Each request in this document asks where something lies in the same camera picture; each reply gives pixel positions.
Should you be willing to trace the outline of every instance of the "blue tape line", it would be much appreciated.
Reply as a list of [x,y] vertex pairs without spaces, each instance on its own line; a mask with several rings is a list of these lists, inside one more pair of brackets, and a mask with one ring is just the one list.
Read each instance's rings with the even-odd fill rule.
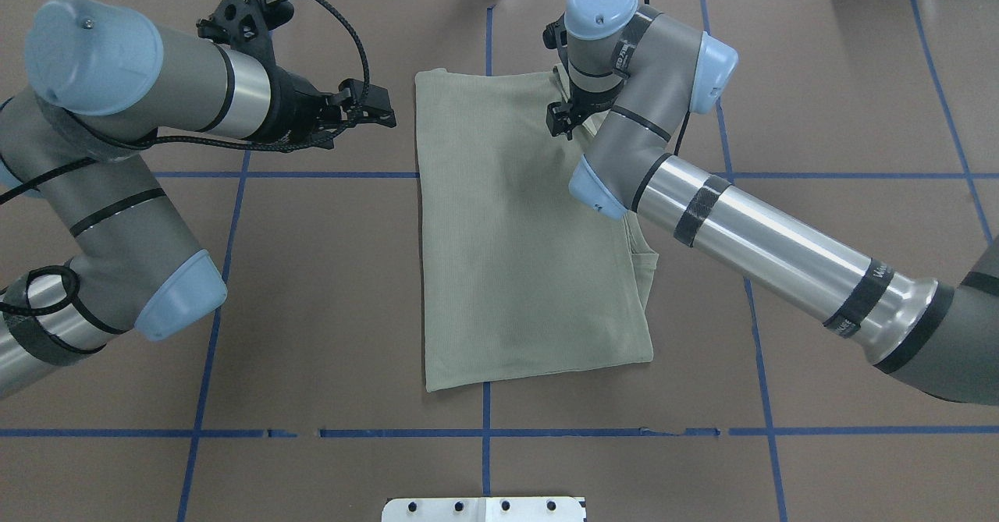
[[930,53],[929,43],[926,41],[926,31],[923,29],[923,17],[919,13],[919,2],[909,0],[912,5],[912,15],[916,20],[916,30],[919,31],[919,42],[923,46],[923,55],[926,57],[926,65],[930,70],[930,77],[933,78],[933,87],[936,89],[937,97],[940,99],[940,106],[943,109],[943,116],[947,120],[947,128],[950,130],[950,137],[954,141],[954,149],[957,150],[957,158],[960,159],[961,168],[964,169],[964,177],[968,181],[968,189],[971,190],[971,198],[975,203],[975,212],[978,214],[978,221],[982,226],[982,233],[985,234],[985,241],[992,243],[992,231],[989,230],[989,222],[985,219],[985,211],[982,209],[982,201],[978,198],[978,189],[975,188],[975,181],[971,178],[971,167],[968,159],[964,155],[964,148],[961,146],[961,138],[957,135],[957,126],[954,125],[954,118],[950,113],[950,105],[947,103],[946,95],[943,93],[943,85],[940,84],[940,77],[937,75],[936,66],[933,63],[933,55]]
[[979,426],[786,426],[766,428],[731,428],[729,436],[856,436],[892,434],[999,434],[999,425]]
[[198,438],[267,438],[266,430],[199,430]]
[[485,74],[492,76],[492,10],[495,5],[485,8]]
[[648,428],[424,428],[318,431],[320,438],[674,438],[717,437],[717,428],[689,428],[681,433]]
[[289,432],[287,430],[269,429],[269,430],[267,430],[267,437],[268,438],[297,438],[297,437],[299,437],[299,435],[297,435],[297,434],[295,434],[293,432]]
[[964,173],[820,173],[752,172],[732,173],[746,179],[964,179]]
[[[707,0],[700,0],[700,16],[704,22],[704,31],[711,34],[711,21],[709,10],[707,10]],[[721,138],[721,154],[725,159],[725,174],[728,182],[735,184],[735,170],[732,167],[732,156],[728,149],[728,129],[725,127],[725,113],[721,108],[721,98],[714,104],[715,112],[718,115],[718,134]],[[763,401],[763,419],[766,422],[767,446],[770,448],[770,469],[773,472],[773,489],[777,495],[777,514],[780,522],[787,522],[787,506],[784,500],[784,479],[780,475],[780,458],[777,455],[777,437],[773,435],[773,415],[770,412],[770,391],[766,384],[766,366],[763,362],[763,344],[759,340],[759,323],[756,321],[756,301],[752,295],[752,283],[748,278],[743,278],[746,299],[749,301],[749,316],[752,319],[753,344],[756,346],[756,375],[759,377],[759,393]]]
[[212,178],[212,179],[235,179],[240,177],[239,171],[158,171],[153,173],[156,178],[160,179],[199,179],[199,178]]
[[197,436],[190,437],[187,468],[184,470],[184,486],[181,487],[181,502],[177,507],[177,522],[184,522],[187,517],[187,503],[190,497],[190,483],[194,479],[194,464],[197,462],[197,444],[201,440]]
[[752,339],[756,345],[756,375],[759,376],[759,393],[763,398],[763,421],[766,423],[766,440],[770,447],[770,467],[773,470],[773,486],[777,493],[777,512],[781,522],[787,522],[787,506],[784,501],[784,479],[780,476],[780,458],[777,455],[777,437],[773,432],[773,414],[770,410],[770,391],[766,384],[766,365],[763,363],[763,342],[759,338],[759,323],[756,320],[756,300],[752,295],[752,282],[742,280],[746,298],[749,300],[749,316],[752,319]]
[[[240,178],[240,171],[160,171],[158,178]],[[260,179],[418,179],[415,171],[249,171],[246,177]]]
[[482,496],[492,494],[492,447],[489,436],[492,430],[492,383],[482,383]]
[[[711,34],[711,20],[707,14],[707,0],[700,0],[700,18],[704,23],[704,32]],[[732,171],[732,156],[728,151],[728,128],[725,127],[725,112],[721,108],[721,98],[714,102],[714,113],[718,117],[718,135],[721,139],[721,155],[725,159],[725,178],[728,182],[735,182],[735,174]]]
[[[485,8],[485,74],[492,76],[492,10]],[[492,429],[492,383],[482,383],[482,496],[492,494],[492,447],[489,431]]]
[[[161,179],[192,179],[192,178],[240,178],[239,171],[159,171],[154,173]],[[727,175],[728,171],[713,171],[715,175]],[[930,180],[964,180],[964,173],[860,173],[860,172],[793,172],[793,171],[734,171],[732,178],[736,179],[930,179]],[[420,173],[414,171],[250,171],[249,178],[284,178],[284,179],[418,179]],[[971,173],[976,180],[996,180],[999,173]]]
[[188,429],[0,428],[0,438],[190,438]]
[[716,428],[689,428],[684,432],[659,432],[649,428],[500,428],[493,438],[675,438],[721,436]]
[[[250,170],[249,151],[243,154],[243,168],[240,170],[240,184],[236,189],[236,203],[233,206],[233,220],[229,224],[229,241],[226,244],[226,259],[222,264],[222,282],[229,282],[229,270],[233,263],[233,244],[236,241],[236,226],[240,220],[240,210],[243,207],[243,193],[246,191],[247,171]],[[204,421],[204,405],[208,401],[208,387],[212,379],[212,366],[215,363],[215,344],[219,340],[219,329],[222,325],[222,310],[215,310],[212,320],[212,333],[208,339],[208,352],[204,358],[204,371],[201,377],[201,389],[197,392],[197,411],[194,418],[194,433],[190,437],[190,451],[188,452],[187,468],[184,471],[184,486],[181,489],[180,506],[177,508],[177,522],[184,522],[187,515],[188,498],[190,497],[190,484],[194,480],[194,466],[197,462],[197,443],[200,440],[202,422]]]
[[320,438],[481,438],[478,428],[418,428],[318,431]]

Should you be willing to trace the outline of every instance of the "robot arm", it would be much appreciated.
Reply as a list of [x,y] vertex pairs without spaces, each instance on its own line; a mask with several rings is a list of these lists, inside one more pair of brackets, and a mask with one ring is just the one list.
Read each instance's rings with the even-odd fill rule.
[[[42,7],[26,47],[31,87],[0,107],[0,180],[15,187],[72,168],[37,191],[82,254],[0,291],[0,397],[132,327],[160,340],[225,301],[221,275],[140,149],[185,139],[330,148],[347,127],[395,126],[388,93],[368,81],[360,42],[364,81],[349,79],[336,93],[275,64],[268,32],[292,15],[286,0],[222,0],[197,25],[205,40],[91,0]],[[156,138],[160,126],[250,143]]]
[[553,135],[610,110],[570,189],[597,212],[628,209],[727,263],[859,343],[868,361],[942,399],[999,405],[999,248],[963,283],[910,279],[664,151],[685,114],[707,112],[738,56],[638,0],[567,0],[546,29],[571,99]]

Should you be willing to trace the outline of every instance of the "brown table surface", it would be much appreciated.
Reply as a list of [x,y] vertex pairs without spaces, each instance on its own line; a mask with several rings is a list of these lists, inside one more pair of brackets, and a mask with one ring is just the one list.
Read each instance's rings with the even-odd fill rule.
[[[186,31],[218,1],[101,0]],[[996,519],[999,409],[889,379],[650,224],[652,363],[425,393],[414,74],[549,70],[564,0],[329,1],[399,127],[332,152],[151,150],[229,301],[0,402],[0,520],[377,521],[389,497],[484,494],[584,496],[590,520]],[[0,0],[0,98],[43,2]],[[741,56],[684,158],[960,281],[999,229],[999,0],[653,4]],[[328,90],[360,76],[336,21],[297,7],[279,63]],[[0,283],[77,252],[43,201],[0,223]]]

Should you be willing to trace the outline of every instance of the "ribbed fabric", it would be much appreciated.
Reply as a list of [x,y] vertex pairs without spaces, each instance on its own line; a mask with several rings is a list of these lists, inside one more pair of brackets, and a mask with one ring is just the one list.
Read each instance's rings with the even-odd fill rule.
[[568,192],[550,73],[417,74],[427,390],[652,359],[659,255]]

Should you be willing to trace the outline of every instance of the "light blue joint cap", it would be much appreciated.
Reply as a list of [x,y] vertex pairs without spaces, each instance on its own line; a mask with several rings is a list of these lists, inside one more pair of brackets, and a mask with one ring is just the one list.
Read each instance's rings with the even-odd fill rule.
[[581,40],[607,38],[638,11],[638,0],[565,0],[565,30]]
[[163,340],[217,309],[227,295],[219,270],[202,249],[153,294],[136,319],[135,328],[149,340]]
[[[7,106],[7,103],[10,103],[12,100],[14,99],[10,98],[0,103],[0,111],[2,111],[3,107]],[[17,188],[21,186],[20,179],[15,177],[14,173],[10,172],[10,169],[7,168],[7,165],[4,165],[3,159],[0,159],[0,184],[6,186],[7,188]],[[41,192],[39,192],[38,189],[31,189],[25,192],[24,195],[30,196],[32,198],[44,198],[44,196],[42,196]]]
[[721,98],[728,85],[728,78],[739,63],[739,53],[710,34],[700,38],[697,70],[693,74],[693,94],[690,95],[690,112],[707,113]]
[[585,155],[579,159],[579,164],[572,171],[572,178],[568,181],[568,191],[580,202],[610,219],[620,220],[624,218],[624,214],[627,214],[627,208],[607,190],[606,185],[589,166]]
[[77,114],[107,116],[152,88],[163,67],[163,39],[138,11],[51,0],[35,13],[24,59],[40,98]]

